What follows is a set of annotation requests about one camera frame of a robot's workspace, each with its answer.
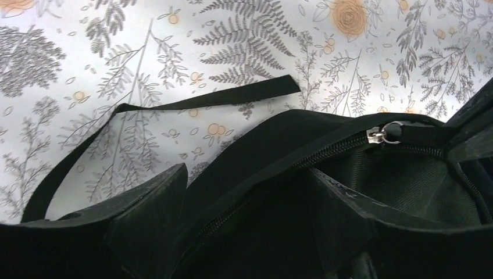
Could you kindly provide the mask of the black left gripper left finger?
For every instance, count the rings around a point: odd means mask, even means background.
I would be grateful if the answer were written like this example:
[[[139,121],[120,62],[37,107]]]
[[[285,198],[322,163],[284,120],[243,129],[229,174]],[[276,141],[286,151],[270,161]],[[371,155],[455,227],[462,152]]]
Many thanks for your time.
[[[2,278],[161,278],[188,180],[177,164],[59,220],[1,226]]]

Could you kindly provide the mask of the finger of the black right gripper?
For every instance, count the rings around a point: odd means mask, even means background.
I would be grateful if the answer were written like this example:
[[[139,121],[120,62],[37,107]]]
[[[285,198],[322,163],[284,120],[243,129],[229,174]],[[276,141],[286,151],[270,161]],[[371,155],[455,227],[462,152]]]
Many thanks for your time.
[[[444,125],[445,161],[462,163],[492,156],[492,80]]]

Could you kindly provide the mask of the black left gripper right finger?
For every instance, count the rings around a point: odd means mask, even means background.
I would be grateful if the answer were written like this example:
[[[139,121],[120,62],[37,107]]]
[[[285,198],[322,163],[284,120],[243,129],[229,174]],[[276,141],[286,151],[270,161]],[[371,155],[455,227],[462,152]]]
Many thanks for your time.
[[[321,263],[344,278],[491,278],[492,225],[455,228],[406,214],[310,170]]]

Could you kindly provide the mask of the black fabric student bag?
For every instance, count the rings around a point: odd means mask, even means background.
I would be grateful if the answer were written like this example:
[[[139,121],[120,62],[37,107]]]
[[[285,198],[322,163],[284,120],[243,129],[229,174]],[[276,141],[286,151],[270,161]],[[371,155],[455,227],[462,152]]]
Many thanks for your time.
[[[446,162],[445,124],[416,114],[307,110],[266,120],[187,183],[161,278],[338,278],[321,263],[311,169],[418,218],[492,225],[492,156]],[[46,220],[55,191],[94,139],[43,179],[20,224]]]

